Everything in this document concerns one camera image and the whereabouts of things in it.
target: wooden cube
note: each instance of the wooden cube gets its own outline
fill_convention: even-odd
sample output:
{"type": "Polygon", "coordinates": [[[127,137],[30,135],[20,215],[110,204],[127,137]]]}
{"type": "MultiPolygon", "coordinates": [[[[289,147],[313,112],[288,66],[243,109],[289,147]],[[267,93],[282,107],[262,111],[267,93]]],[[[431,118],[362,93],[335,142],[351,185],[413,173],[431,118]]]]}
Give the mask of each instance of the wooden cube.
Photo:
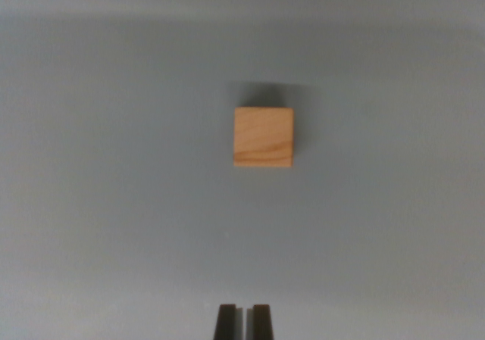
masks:
{"type": "Polygon", "coordinates": [[[293,109],[236,108],[234,165],[291,167],[293,109]]]}

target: wooden block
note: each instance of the wooden block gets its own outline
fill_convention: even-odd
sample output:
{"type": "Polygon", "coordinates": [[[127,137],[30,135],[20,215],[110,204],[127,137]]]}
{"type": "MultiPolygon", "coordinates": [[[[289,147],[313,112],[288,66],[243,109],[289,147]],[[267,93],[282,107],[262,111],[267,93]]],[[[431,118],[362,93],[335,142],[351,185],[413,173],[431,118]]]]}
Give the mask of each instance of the wooden block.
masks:
{"type": "Polygon", "coordinates": [[[293,109],[236,108],[234,165],[291,167],[293,109]]]}

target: wood grain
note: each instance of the wood grain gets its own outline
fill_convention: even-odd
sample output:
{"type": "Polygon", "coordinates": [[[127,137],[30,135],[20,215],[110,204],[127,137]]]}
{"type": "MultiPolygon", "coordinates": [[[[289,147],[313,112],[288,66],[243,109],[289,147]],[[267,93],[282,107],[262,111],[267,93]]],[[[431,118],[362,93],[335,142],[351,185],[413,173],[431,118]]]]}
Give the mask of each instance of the wood grain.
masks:
{"type": "Polygon", "coordinates": [[[234,165],[291,167],[293,121],[291,108],[236,108],[234,165]]]}

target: gray background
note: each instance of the gray background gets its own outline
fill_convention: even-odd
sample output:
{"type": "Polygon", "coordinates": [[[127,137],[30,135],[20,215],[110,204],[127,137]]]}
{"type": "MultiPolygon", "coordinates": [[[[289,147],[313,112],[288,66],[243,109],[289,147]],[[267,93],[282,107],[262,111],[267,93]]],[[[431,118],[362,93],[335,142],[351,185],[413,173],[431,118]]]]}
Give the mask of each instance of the gray background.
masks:
{"type": "Polygon", "coordinates": [[[0,1],[2,340],[485,337],[485,0],[0,1]]]}

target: gray surface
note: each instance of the gray surface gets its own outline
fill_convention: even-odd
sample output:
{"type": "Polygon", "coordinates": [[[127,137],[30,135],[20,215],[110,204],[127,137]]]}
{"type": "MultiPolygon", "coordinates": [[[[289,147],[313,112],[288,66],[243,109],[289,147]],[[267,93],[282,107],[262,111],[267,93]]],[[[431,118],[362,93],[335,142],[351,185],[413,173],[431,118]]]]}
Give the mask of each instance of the gray surface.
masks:
{"type": "Polygon", "coordinates": [[[0,338],[483,338],[482,27],[1,17],[0,338]],[[294,168],[236,169],[268,82],[294,168]]]}

